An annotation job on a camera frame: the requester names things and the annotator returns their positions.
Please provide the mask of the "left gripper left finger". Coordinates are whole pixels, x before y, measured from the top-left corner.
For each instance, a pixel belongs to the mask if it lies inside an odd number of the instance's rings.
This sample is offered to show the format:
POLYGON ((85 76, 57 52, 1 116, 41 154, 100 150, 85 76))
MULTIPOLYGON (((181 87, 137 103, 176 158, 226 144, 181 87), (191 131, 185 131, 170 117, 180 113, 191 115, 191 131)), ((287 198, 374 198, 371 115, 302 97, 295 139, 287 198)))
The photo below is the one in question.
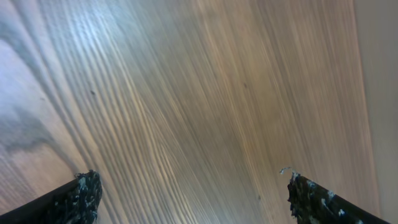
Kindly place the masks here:
POLYGON ((93 224, 102 194, 98 172, 79 173, 71 182, 1 215, 1 223, 93 224))

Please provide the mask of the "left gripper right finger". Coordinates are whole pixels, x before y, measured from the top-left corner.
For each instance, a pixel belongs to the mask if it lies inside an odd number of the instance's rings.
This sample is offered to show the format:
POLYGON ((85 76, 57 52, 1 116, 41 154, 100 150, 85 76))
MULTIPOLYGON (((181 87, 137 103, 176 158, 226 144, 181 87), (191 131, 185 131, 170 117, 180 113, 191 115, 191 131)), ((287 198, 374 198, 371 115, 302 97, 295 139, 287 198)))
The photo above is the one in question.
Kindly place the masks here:
POLYGON ((291 215, 298 224, 388 224, 387 221, 355 206, 316 182, 302 176, 291 167, 287 185, 291 215))

